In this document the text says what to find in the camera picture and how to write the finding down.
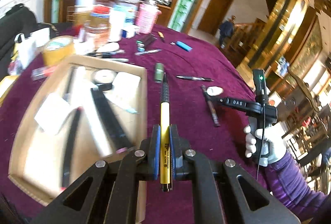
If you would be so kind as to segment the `purple sleeve right forearm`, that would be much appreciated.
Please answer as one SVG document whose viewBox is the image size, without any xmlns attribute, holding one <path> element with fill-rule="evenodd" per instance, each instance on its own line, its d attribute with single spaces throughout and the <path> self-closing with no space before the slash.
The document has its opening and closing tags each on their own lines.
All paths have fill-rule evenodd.
<svg viewBox="0 0 331 224">
<path fill-rule="evenodd" d="M 289 152 L 265 168 L 266 182 L 273 196 L 300 221 L 330 223 L 330 198 L 310 189 Z"/>
</svg>

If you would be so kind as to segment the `white gloved right hand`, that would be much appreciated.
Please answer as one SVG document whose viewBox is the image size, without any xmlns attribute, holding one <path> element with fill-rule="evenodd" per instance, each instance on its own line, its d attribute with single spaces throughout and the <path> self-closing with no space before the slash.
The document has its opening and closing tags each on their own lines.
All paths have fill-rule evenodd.
<svg viewBox="0 0 331 224">
<path fill-rule="evenodd" d="M 245 156 L 251 158 L 253 154 L 259 153 L 258 141 L 263 138 L 263 142 L 266 142 L 269 147 L 269 156 L 266 159 L 265 167 L 276 163 L 285 156 L 286 146 L 281 138 L 281 135 L 277 133 L 276 127 L 266 127 L 265 129 L 252 129 L 254 125 L 251 123 L 244 127 L 243 132 L 245 137 Z"/>
</svg>

